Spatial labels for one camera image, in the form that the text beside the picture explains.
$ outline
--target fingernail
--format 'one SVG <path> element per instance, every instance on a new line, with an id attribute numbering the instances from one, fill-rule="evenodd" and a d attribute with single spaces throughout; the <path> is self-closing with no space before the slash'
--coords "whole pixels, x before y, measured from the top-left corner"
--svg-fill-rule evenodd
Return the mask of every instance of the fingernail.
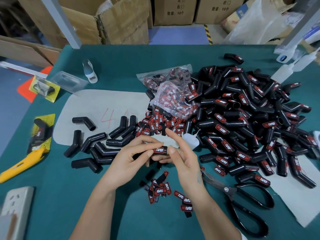
<path id="1" fill-rule="evenodd" d="M 172 145 L 170 145 L 170 146 L 168 147 L 168 150 L 169 150 L 169 153 L 171 153 L 171 154 L 176 151 Z"/>
<path id="2" fill-rule="evenodd" d="M 150 150 L 150 151 L 147 152 L 148 157 L 151 157 L 152 154 L 153 154 L 153 150 Z"/>

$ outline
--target blue floor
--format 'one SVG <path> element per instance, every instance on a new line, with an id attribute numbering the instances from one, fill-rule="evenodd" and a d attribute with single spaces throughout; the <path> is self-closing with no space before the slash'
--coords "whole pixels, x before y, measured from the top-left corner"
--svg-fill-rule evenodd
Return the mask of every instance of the blue floor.
<path id="1" fill-rule="evenodd" d="M 203 25 L 154 27 L 149 29 L 150 44 L 209 44 Z M 42 37 L 45 45 L 50 45 Z M 7 59 L 6 62 L 40 71 L 42 68 Z M 0 67 L 0 156 L 30 106 L 17 88 L 30 76 Z"/>

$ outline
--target electrical socket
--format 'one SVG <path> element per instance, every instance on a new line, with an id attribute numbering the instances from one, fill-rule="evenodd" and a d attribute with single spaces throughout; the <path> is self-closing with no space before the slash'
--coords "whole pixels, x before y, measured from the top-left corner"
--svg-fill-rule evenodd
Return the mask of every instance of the electrical socket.
<path id="1" fill-rule="evenodd" d="M 4 200 L 1 216 L 16 214 L 17 221 L 11 240 L 23 239 L 34 188 L 27 186 L 10 190 Z"/>

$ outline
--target clear plastic tray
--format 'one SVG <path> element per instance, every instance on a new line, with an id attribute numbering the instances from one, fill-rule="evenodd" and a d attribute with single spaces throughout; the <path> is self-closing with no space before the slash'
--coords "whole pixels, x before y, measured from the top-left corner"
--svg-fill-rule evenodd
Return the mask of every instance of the clear plastic tray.
<path id="1" fill-rule="evenodd" d="M 89 81 L 87 80 L 84 80 L 80 77 L 71 75 L 63 71 L 60 71 L 57 74 L 55 74 L 51 82 L 59 85 L 62 89 L 71 93 L 83 90 L 85 86 L 89 83 Z"/>

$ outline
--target forearm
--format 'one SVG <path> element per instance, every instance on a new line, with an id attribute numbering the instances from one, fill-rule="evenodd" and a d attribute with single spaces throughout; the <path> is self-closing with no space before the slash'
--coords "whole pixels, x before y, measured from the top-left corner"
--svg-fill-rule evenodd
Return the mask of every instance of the forearm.
<path id="1" fill-rule="evenodd" d="M 211 198 L 206 189 L 191 200 L 206 240 L 241 240 L 240 231 Z"/>
<path id="2" fill-rule="evenodd" d="M 99 182 L 92 191 L 69 240 L 110 239 L 115 196 L 115 190 L 108 190 Z"/>

